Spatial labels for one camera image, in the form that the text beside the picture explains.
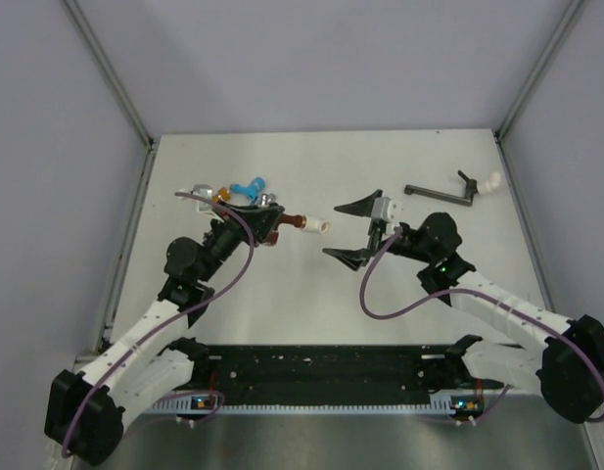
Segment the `gray floor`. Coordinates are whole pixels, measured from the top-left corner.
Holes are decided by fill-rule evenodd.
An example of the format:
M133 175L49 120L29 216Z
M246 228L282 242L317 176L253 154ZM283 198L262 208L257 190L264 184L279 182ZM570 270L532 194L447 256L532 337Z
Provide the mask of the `gray floor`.
M86 465L76 466L88 469ZM510 397L476 428L398 416L220 416L193 431L153 424L100 470L597 468L584 427L542 400Z

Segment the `white wall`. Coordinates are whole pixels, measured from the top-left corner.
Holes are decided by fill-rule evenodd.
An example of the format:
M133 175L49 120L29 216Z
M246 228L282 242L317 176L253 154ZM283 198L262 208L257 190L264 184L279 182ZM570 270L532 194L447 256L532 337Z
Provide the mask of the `white wall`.
M568 0L81 0L150 132L492 127Z
M0 2L0 469L42 468L143 159L60 2Z
M604 0L592 0L507 142L554 302L604 322Z

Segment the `blue pipe fitting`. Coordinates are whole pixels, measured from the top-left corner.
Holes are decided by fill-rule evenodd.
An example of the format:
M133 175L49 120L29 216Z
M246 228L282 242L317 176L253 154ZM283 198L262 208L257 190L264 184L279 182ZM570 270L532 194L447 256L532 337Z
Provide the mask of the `blue pipe fitting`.
M240 184L233 184L230 186L230 191L236 194L242 194L250 200L252 204L255 204L258 200L260 192L265 188L266 184L260 177L254 178L248 186L241 186Z

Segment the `yellow object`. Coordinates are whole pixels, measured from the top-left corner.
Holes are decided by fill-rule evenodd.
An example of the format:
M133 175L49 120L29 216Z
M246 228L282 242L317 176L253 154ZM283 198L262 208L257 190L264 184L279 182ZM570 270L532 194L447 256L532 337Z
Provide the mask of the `yellow object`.
M216 203L220 203L221 201L229 201L231 197L232 195L230 195L230 191L223 187L219 189L214 196L212 196L212 200Z

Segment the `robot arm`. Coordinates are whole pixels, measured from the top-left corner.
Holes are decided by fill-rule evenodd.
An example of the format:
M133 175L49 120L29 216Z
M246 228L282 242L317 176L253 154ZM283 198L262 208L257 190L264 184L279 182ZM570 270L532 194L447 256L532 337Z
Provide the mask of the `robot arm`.
M412 229L398 222L401 202L383 197L382 190L335 211L370 217L369 242L360 250L324 249L324 253L357 270L380 252L388 242L383 237L397 228L399 234L392 237L387 253L426 263L417 277L428 294L476 316L519 345L495 345L472 335L459 340L448 352L461 360L471 377L541 395L574 423L588 420L604 403L604 390L595 379L598 375L604 384L604 327L588 315L572 320L546 311L490 282L456 253L462 239L448 213L432 213Z
M250 242L237 218L245 221L258 246L266 244L284 212L275 203L221 205L227 211L210 222L201 244L182 237L168 246L164 267L168 278L140 320L96 360L76 373L64 370L54 379L45 434L86 462L97 465L106 460L142 411L189 382L208 360L203 345L183 336L206 311L198 305L214 295L204 283L242 243ZM188 308L194 311L181 313Z

